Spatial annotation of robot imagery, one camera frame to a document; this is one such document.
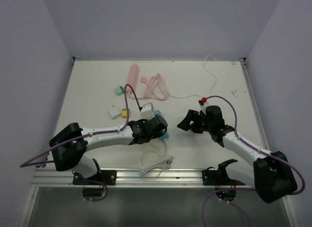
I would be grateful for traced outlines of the blue power strip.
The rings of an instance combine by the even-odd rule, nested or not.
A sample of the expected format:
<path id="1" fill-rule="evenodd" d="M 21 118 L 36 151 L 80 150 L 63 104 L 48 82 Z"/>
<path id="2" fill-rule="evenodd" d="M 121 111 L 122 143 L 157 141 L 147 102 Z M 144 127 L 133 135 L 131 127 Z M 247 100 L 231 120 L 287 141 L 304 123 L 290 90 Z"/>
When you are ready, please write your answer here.
<path id="1" fill-rule="evenodd" d="M 168 140 L 168 138 L 169 138 L 169 133 L 168 132 L 166 132 L 164 135 L 162 135 L 162 136 L 160 136 L 159 137 L 159 139 L 161 140 L 161 141 L 166 141 L 166 140 Z"/>

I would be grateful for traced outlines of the yellow USB charger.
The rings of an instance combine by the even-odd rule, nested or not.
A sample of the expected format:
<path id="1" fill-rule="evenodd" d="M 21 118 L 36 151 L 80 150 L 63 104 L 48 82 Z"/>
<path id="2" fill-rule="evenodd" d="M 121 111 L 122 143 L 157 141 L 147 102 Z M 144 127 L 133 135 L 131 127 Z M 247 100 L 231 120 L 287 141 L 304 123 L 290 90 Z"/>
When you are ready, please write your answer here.
<path id="1" fill-rule="evenodd" d="M 126 108 L 122 109 L 122 111 L 121 111 L 121 117 L 122 117 L 122 118 L 128 118 L 128 117 L 130 117 L 130 110 L 129 110 L 129 109 L 126 109 Z"/>

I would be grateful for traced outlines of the white Honor charger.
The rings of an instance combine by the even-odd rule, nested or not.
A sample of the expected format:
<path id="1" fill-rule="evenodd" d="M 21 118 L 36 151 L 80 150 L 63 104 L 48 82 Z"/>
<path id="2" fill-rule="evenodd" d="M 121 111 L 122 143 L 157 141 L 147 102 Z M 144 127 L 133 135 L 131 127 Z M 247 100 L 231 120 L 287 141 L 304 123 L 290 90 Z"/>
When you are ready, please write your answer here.
<path id="1" fill-rule="evenodd" d="M 108 114 L 110 118 L 114 120 L 121 115 L 121 111 L 115 105 L 111 105 L 108 109 Z"/>

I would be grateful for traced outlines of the green USB charger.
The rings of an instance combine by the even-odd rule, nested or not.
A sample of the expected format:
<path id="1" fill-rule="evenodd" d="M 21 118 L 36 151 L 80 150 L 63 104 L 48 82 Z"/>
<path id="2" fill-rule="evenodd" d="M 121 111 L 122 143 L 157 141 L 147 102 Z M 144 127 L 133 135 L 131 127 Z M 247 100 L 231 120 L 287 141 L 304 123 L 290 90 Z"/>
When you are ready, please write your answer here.
<path id="1" fill-rule="evenodd" d="M 125 93 L 125 89 L 123 86 L 118 86 L 114 89 L 117 96 L 123 95 Z"/>

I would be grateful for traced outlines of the pink power strip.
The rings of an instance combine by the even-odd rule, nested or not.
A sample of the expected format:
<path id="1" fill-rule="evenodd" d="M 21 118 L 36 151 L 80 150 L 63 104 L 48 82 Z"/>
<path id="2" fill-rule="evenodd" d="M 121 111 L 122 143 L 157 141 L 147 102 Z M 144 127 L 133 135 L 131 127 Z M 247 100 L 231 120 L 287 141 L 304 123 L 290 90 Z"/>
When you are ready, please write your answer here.
<path id="1" fill-rule="evenodd" d="M 129 84 L 132 88 L 136 87 L 138 73 L 139 73 L 139 66 L 136 63 L 132 64 L 128 73 L 128 78 L 127 78 L 127 84 Z"/>

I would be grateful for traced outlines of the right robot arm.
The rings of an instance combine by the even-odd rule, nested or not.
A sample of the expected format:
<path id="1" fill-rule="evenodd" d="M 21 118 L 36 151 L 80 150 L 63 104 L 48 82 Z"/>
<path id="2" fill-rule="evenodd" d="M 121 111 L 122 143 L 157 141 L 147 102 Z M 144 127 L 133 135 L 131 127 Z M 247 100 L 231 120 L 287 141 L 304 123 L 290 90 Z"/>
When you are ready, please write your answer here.
<path id="1" fill-rule="evenodd" d="M 225 124 L 219 106 L 210 105 L 200 111 L 189 110 L 177 127 L 197 134 L 208 132 L 215 143 L 232 151 L 249 165 L 221 168 L 217 172 L 220 183 L 226 185 L 232 180 L 243 182 L 253 187 L 268 204 L 297 190 L 297 183 L 285 154 L 257 149 L 255 144 L 239 136 L 234 127 Z"/>

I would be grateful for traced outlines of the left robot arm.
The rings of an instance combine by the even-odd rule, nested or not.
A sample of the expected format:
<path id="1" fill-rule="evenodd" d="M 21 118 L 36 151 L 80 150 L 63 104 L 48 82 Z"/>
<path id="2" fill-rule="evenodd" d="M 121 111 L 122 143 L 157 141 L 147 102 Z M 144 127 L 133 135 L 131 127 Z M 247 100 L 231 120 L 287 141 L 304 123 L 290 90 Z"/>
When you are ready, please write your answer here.
<path id="1" fill-rule="evenodd" d="M 102 129 L 71 123 L 50 140 L 49 146 L 56 171 L 74 171 L 94 185 L 101 180 L 101 172 L 95 159 L 85 156 L 86 152 L 113 145 L 145 144 L 163 136 L 167 127 L 165 119 L 157 115 Z"/>

